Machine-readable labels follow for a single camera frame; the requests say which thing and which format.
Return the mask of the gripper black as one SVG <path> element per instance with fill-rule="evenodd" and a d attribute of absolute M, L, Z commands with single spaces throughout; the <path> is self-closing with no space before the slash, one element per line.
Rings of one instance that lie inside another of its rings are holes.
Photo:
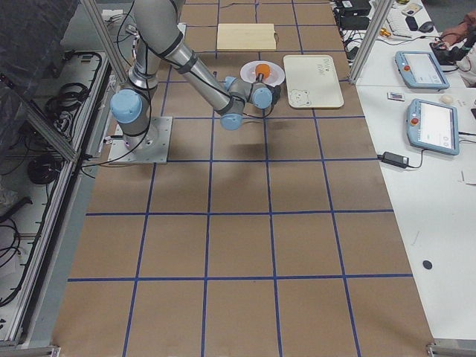
<path fill-rule="evenodd" d="M 264 73 L 259 73 L 256 78 L 255 78 L 255 84 L 258 85 L 258 84 L 264 84 L 264 79 L 266 78 L 265 74 Z"/>

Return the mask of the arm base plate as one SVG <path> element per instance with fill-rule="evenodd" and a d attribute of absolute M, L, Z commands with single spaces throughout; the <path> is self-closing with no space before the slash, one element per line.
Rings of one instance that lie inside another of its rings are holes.
<path fill-rule="evenodd" d="M 117 124 L 114 138 L 110 145 L 107 161 L 111 164 L 166 164 L 173 127 L 172 117 L 152 117 L 146 135 L 136 138 L 123 136 Z"/>

